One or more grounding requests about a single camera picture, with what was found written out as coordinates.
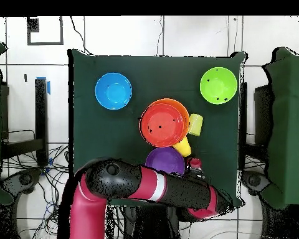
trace black stand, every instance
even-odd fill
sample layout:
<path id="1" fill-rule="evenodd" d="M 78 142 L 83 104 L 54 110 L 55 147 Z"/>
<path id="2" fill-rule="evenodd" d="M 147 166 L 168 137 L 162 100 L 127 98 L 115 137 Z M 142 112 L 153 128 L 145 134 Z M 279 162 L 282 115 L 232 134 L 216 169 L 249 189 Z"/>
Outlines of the black stand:
<path id="1" fill-rule="evenodd" d="M 32 151 L 37 151 L 37 165 L 48 165 L 47 153 L 47 92 L 45 80 L 35 80 L 36 89 L 36 138 L 32 140 L 4 143 L 2 146 L 2 159 L 22 155 Z M 1 85 L 2 101 L 2 138 L 8 138 L 8 120 L 7 120 L 7 96 L 9 87 L 6 83 Z"/>

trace orange bowl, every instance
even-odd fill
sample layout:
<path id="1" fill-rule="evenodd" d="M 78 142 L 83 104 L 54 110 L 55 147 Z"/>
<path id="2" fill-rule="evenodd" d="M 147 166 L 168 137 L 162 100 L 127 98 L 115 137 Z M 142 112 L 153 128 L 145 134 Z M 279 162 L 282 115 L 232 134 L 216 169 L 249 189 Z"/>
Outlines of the orange bowl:
<path id="1" fill-rule="evenodd" d="M 189 124 L 189 114 L 188 114 L 185 106 L 182 105 L 180 102 L 178 102 L 174 99 L 170 99 L 170 98 L 159 99 L 159 100 L 151 103 L 150 106 L 157 105 L 159 103 L 165 103 L 167 105 L 170 105 L 170 106 L 176 108 L 179 111 L 179 113 L 181 114 L 181 116 L 183 118 L 183 123 L 184 123 L 184 128 L 183 128 L 183 132 L 181 134 L 180 140 L 185 138 L 185 136 L 187 135 L 187 132 L 189 130 L 189 125 L 190 125 Z"/>

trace yellow mug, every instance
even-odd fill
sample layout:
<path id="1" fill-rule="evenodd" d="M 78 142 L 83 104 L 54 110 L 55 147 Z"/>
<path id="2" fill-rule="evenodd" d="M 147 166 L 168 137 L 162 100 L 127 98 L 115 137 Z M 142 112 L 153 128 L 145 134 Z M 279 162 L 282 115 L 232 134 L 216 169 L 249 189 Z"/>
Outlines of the yellow mug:
<path id="1" fill-rule="evenodd" d="M 183 138 L 180 142 L 173 145 L 173 148 L 175 148 L 183 157 L 187 157 L 190 154 L 192 154 L 191 146 L 188 143 L 187 136 Z"/>
<path id="2" fill-rule="evenodd" d="M 188 134 L 199 136 L 201 134 L 203 117 L 198 114 L 191 114 L 191 116 L 189 117 L 189 121 L 190 127 L 188 130 Z"/>

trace table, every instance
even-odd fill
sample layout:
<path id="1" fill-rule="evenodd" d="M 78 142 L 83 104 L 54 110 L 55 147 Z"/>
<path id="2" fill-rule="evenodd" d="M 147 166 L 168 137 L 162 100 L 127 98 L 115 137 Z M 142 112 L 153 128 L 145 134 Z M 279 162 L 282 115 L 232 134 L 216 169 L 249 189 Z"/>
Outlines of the table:
<path id="1" fill-rule="evenodd" d="M 208 103 L 200 94 L 202 75 L 212 67 L 231 70 L 240 83 L 244 52 L 233 57 L 130 57 L 88 56 L 72 50 L 74 60 L 74 171 L 96 157 L 122 158 L 143 164 L 153 150 L 141 137 L 139 118 L 146 107 L 160 98 L 180 101 L 189 114 L 204 117 L 199 137 L 188 135 L 192 154 L 202 161 L 211 184 L 227 192 L 235 207 L 239 92 L 223 105 Z M 121 110 L 107 110 L 95 98 L 95 85 L 102 75 L 118 72 L 129 79 L 133 94 Z M 112 200 L 115 205 L 144 202 Z"/>

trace floor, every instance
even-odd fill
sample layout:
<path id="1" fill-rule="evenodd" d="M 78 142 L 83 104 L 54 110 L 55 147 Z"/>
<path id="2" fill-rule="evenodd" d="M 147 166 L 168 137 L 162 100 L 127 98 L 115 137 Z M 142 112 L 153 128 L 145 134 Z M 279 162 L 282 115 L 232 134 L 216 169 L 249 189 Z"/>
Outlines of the floor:
<path id="1" fill-rule="evenodd" d="M 168 55 L 226 57 L 245 51 L 248 59 L 244 79 L 248 83 L 247 141 L 254 141 L 254 99 L 256 87 L 268 83 L 261 66 L 268 63 L 276 47 L 289 47 L 299 53 L 299 16 L 122 16 L 63 17 L 63 45 L 27 45 L 25 17 L 0 17 L 0 41 L 8 50 L 0 57 L 3 80 L 10 87 L 9 130 L 34 130 L 34 79 L 50 81 L 48 99 L 49 149 L 63 146 L 68 137 L 68 58 L 67 49 L 85 48 L 94 55 Z M 59 42 L 59 17 L 39 17 L 40 32 L 31 33 L 32 42 Z M 29 131 L 11 133 L 10 141 L 30 139 Z M 22 161 L 31 161 L 22 156 Z M 12 159 L 5 161 L 2 177 L 18 170 Z M 56 163 L 66 166 L 64 155 Z M 59 181 L 65 182 L 67 174 Z M 40 180 L 46 199 L 51 200 L 48 181 Z M 57 185 L 62 193 L 62 184 Z M 245 206 L 207 222 L 182 223 L 182 239 L 259 239 L 262 211 L 259 199 L 241 188 Z M 19 231 L 37 228 L 47 211 L 43 191 L 36 186 L 22 195 L 17 211 Z M 33 230 L 21 233 L 30 239 Z"/>

